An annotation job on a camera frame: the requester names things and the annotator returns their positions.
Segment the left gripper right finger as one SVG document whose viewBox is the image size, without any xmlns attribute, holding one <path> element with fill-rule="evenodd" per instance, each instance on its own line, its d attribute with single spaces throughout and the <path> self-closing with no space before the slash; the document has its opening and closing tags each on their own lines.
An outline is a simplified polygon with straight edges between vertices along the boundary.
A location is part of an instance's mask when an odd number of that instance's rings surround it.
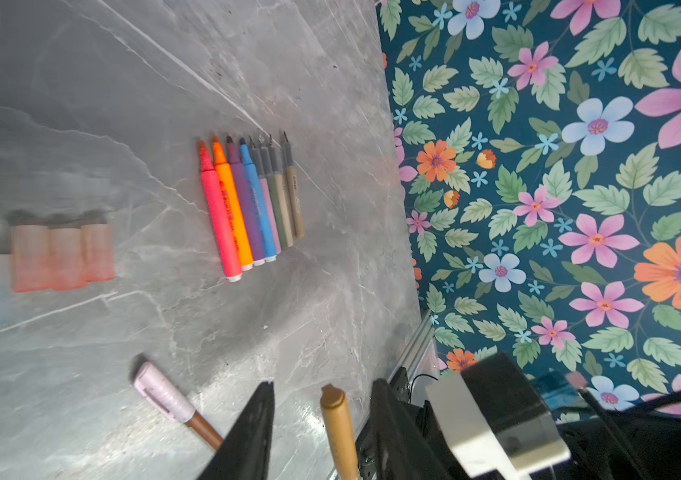
<svg viewBox="0 0 681 480">
<path fill-rule="evenodd" d="M 451 479 L 384 379 L 373 383 L 372 436 L 378 479 Z"/>
</svg>

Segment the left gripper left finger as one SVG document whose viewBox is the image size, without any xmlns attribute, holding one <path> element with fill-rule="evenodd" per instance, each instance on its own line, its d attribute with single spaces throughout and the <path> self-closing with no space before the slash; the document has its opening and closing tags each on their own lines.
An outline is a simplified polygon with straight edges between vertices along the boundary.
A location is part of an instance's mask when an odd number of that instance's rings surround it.
<svg viewBox="0 0 681 480">
<path fill-rule="evenodd" d="M 267 480 L 274 430 L 274 383 L 262 382 L 198 480 Z"/>
</svg>

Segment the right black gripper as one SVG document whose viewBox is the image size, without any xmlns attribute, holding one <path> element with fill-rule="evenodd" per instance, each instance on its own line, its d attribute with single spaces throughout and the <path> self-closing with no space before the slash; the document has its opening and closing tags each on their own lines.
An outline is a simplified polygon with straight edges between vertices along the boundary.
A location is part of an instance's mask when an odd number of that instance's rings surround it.
<svg viewBox="0 0 681 480">
<path fill-rule="evenodd" d="M 431 479 L 428 444 L 434 415 L 429 404 L 411 403 L 409 372 L 399 367 L 389 381 L 374 382 L 369 420 L 356 441 L 363 479 Z"/>
</svg>

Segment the tan brown pen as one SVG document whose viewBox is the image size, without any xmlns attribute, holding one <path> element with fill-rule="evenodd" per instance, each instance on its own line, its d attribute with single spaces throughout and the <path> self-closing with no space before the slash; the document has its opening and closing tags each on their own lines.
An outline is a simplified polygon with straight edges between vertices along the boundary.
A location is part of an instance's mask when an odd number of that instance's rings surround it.
<svg viewBox="0 0 681 480">
<path fill-rule="evenodd" d="M 328 445 L 330 445 L 338 478 L 360 479 L 356 438 L 344 390 L 332 384 L 326 384 L 322 388 L 320 409 L 322 409 L 326 437 L 328 437 Z"/>
</svg>

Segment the brown pen pink cap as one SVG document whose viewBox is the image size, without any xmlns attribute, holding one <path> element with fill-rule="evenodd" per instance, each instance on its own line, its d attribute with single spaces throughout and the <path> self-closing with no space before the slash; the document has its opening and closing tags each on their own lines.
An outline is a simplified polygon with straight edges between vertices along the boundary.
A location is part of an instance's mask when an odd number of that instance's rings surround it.
<svg viewBox="0 0 681 480">
<path fill-rule="evenodd" d="M 204 419 L 192 402 L 150 361 L 145 361 L 134 376 L 134 389 L 164 416 L 192 429 L 210 448 L 218 451 L 222 435 Z"/>
</svg>

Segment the orange highlighter pen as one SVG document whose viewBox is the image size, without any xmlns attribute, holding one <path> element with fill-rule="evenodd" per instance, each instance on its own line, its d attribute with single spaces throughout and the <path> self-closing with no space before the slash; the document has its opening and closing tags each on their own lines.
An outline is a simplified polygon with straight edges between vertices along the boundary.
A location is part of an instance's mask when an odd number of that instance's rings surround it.
<svg viewBox="0 0 681 480">
<path fill-rule="evenodd" d="M 232 235 L 234 235 L 234 243 L 236 243 L 236 252 L 238 252 L 238 262 L 242 270 L 252 270 L 254 267 L 254 257 L 252 257 L 252 250 L 250 250 L 250 241 L 248 241 L 248 232 L 246 232 L 246 225 L 244 225 L 244 217 L 242 217 L 242 209 L 240 209 L 240 200 L 238 200 L 238 191 L 236 191 L 236 183 L 234 183 L 234 174 L 232 174 L 232 166 L 226 159 L 224 154 L 224 147 L 220 143 L 218 136 L 212 138 L 212 158 L 214 158 L 214 169 L 218 172 L 220 182 L 222 182 L 222 194 L 224 194 L 224 202 L 226 202 L 226 212 L 228 212 L 228 219 L 230 219 L 230 228 L 232 228 Z"/>
</svg>

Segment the red highlighter pen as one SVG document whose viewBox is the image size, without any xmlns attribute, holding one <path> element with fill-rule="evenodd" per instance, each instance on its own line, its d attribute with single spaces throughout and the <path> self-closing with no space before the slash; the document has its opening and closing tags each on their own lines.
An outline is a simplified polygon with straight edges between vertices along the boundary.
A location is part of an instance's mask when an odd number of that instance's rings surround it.
<svg viewBox="0 0 681 480">
<path fill-rule="evenodd" d="M 212 224 L 212 231 L 214 231 L 214 238 L 218 245 L 222 270 L 224 270 L 226 280 L 237 282 L 242 279 L 242 266 L 238 260 L 238 250 L 236 250 L 234 234 L 230 228 L 228 210 L 226 210 L 224 195 L 222 195 L 222 184 L 212 164 L 210 150 L 206 147 L 206 142 L 202 140 L 198 140 L 198 158 L 200 158 L 200 182 L 202 182 L 202 190 L 206 197 L 210 224 Z"/>
</svg>

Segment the purple highlighter pen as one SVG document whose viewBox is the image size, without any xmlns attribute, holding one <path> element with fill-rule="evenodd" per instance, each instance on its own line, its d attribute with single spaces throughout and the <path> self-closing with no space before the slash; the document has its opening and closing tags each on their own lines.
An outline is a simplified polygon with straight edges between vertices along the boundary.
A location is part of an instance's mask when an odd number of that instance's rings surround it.
<svg viewBox="0 0 681 480">
<path fill-rule="evenodd" d="M 234 142 L 232 136 L 226 138 L 226 152 L 228 152 L 228 163 L 230 163 L 232 176 L 234 176 L 234 185 L 236 185 L 240 211 L 242 211 L 242 219 L 244 219 L 244 226 L 246 226 L 246 235 L 248 235 L 254 265 L 264 265 L 264 258 L 266 258 L 266 255 L 264 255 L 264 236 L 262 236 L 262 230 L 260 230 L 256 202 L 254 202 L 252 192 L 250 192 L 246 168 L 244 168 L 244 163 L 240 158 L 240 148 L 238 148 L 238 143 Z"/>
</svg>

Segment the blue highlighter pen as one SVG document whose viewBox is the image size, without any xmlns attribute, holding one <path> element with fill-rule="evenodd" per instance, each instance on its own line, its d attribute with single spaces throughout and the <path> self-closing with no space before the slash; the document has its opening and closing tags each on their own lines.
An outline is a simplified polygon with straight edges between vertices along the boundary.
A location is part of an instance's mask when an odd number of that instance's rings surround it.
<svg viewBox="0 0 681 480">
<path fill-rule="evenodd" d="M 274 262 L 276 260 L 276 244 L 274 244 L 274 235 L 272 235 L 272 227 L 270 227 L 270 218 L 268 218 L 268 212 L 266 212 L 266 201 L 264 201 L 258 169 L 252 161 L 250 148 L 248 148 L 248 143 L 244 138 L 240 138 L 240 158 L 242 158 L 242 164 L 244 164 L 244 170 L 246 170 L 250 195 L 252 195 L 254 207 L 256 207 L 256 224 L 258 224 L 258 231 L 260 231 L 262 244 L 264 244 L 264 262 Z"/>
</svg>

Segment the orange pen cap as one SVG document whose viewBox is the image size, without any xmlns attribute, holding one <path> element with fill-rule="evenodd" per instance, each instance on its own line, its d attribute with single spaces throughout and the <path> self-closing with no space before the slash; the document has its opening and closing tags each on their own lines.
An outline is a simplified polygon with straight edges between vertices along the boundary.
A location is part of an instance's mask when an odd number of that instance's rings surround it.
<svg viewBox="0 0 681 480">
<path fill-rule="evenodd" d="M 68 291 L 86 286 L 82 230 L 51 229 L 50 286 L 56 291 Z"/>
</svg>

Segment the brown pen tan cap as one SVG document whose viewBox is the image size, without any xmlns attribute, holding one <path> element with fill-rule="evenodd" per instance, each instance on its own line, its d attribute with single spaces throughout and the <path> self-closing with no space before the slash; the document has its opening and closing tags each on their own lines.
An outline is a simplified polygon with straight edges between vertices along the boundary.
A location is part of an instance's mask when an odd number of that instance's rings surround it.
<svg viewBox="0 0 681 480">
<path fill-rule="evenodd" d="M 292 227 L 294 236 L 303 238 L 306 234 L 304 229 L 304 218 L 302 218 L 302 207 L 300 207 L 300 190 L 298 190 L 298 169 L 292 158 L 292 145 L 288 140 L 286 132 L 282 132 L 282 158 L 284 158 L 284 173 L 286 173 L 286 183 L 288 183 L 288 195 L 290 195 L 290 211 L 292 211 Z"/>
</svg>

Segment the dark green pen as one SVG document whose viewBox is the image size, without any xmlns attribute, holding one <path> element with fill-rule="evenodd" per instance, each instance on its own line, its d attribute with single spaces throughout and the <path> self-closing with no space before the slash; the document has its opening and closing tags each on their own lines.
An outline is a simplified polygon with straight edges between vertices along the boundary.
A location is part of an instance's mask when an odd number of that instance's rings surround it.
<svg viewBox="0 0 681 480">
<path fill-rule="evenodd" d="M 268 182 L 268 190 L 270 190 L 270 200 L 272 200 L 272 210 L 274 210 L 274 218 L 276 218 L 276 230 L 278 230 L 278 240 L 280 240 L 280 250 L 288 247 L 288 238 L 286 238 L 286 226 L 284 226 L 284 216 L 280 211 L 280 199 L 278 199 L 278 190 L 276 188 L 276 176 L 274 176 L 274 169 L 272 169 L 272 159 L 270 159 L 270 151 L 268 145 L 264 141 L 262 135 L 258 136 L 258 148 L 260 148 L 260 155 L 262 155 L 262 164 L 264 164 L 264 173 L 266 173 L 266 182 Z"/>
</svg>

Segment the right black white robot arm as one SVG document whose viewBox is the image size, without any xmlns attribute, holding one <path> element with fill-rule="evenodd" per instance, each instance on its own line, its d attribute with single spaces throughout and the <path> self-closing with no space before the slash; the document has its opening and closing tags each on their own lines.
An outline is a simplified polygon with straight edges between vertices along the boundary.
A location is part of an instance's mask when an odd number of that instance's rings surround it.
<svg viewBox="0 0 681 480">
<path fill-rule="evenodd" d="M 426 386 L 374 384 L 365 479 L 681 479 L 681 382 L 640 403 L 578 373 L 530 380 L 505 354 Z"/>
</svg>

